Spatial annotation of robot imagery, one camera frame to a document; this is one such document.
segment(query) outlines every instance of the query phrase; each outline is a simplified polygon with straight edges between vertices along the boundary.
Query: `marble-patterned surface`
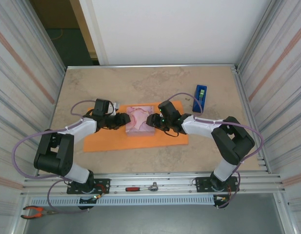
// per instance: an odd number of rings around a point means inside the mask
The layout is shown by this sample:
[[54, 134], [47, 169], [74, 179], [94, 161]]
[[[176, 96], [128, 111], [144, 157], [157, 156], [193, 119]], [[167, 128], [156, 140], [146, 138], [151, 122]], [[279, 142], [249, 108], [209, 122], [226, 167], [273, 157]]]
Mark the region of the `marble-patterned surface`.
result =
[[[164, 101], [178, 92], [193, 94], [197, 84], [208, 87], [202, 117], [236, 117], [247, 124], [230, 67], [135, 67], [68, 69], [56, 108], [52, 129], [76, 122], [71, 106], [85, 99], [104, 98], [120, 104]], [[192, 113], [193, 100], [178, 96], [186, 113]], [[91, 103], [75, 108], [86, 113]], [[213, 141], [190, 135], [188, 145], [149, 149], [84, 153], [83, 143], [75, 145], [74, 161], [95, 173], [198, 172], [212, 171], [221, 160]], [[259, 170], [256, 157], [241, 170]]]

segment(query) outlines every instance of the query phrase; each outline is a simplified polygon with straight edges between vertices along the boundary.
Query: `dark floor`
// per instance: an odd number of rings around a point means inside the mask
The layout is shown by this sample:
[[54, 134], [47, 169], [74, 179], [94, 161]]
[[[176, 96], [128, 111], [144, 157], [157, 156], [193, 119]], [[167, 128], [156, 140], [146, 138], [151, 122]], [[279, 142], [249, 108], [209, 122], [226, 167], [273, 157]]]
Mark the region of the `dark floor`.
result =
[[46, 32], [66, 67], [93, 65], [80, 29], [47, 29]]
[[25, 234], [283, 234], [272, 194], [210, 205], [109, 206], [29, 220]]

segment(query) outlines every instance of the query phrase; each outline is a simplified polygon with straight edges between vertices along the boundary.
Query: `orange-handled pliers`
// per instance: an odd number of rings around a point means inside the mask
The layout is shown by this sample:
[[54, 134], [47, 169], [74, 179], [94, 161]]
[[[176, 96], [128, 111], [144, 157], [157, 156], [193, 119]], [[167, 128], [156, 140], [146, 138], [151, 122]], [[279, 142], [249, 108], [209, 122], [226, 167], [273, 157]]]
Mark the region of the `orange-handled pliers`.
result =
[[24, 218], [24, 219], [41, 218], [43, 215], [53, 215], [53, 214], [58, 213], [56, 211], [45, 210], [43, 207], [38, 207], [38, 206], [26, 206], [23, 208], [23, 210], [36, 210], [37, 211], [37, 213], [32, 216], [21, 215], [21, 218]]

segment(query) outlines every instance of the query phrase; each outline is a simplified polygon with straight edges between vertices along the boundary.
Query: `orange mat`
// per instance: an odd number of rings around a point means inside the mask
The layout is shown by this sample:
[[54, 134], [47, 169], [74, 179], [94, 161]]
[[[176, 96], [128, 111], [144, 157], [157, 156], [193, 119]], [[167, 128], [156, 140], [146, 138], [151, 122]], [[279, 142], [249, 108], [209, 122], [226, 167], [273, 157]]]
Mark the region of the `orange mat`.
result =
[[[172, 103], [181, 115], [184, 114], [181, 101], [173, 101]], [[159, 104], [160, 102], [123, 105], [120, 106], [118, 112], [125, 113], [128, 106], [154, 106], [155, 113], [160, 113], [158, 109]], [[176, 135], [173, 130], [170, 130], [169, 133]], [[100, 129], [97, 133], [87, 136], [84, 139], [83, 150], [84, 152], [98, 152], [184, 144], [188, 144], [188, 135], [180, 134], [178, 137], [171, 137], [166, 135], [163, 131], [156, 129], [154, 136], [127, 136], [125, 126], [122, 126], [117, 130]]]

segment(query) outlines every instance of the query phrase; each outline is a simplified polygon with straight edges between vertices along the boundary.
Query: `corrugated metal wall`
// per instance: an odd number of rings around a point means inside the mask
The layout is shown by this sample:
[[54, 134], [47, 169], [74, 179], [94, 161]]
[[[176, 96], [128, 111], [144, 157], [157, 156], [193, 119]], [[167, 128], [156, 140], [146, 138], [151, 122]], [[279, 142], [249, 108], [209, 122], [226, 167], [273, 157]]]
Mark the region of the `corrugated metal wall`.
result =
[[[7, 233], [23, 177], [11, 150], [23, 137], [49, 127], [65, 74], [51, 44], [22, 0], [0, 0], [0, 233]], [[39, 139], [17, 150], [17, 163], [32, 174]]]
[[282, 176], [301, 231], [301, 0], [282, 1], [242, 67], [267, 160]]

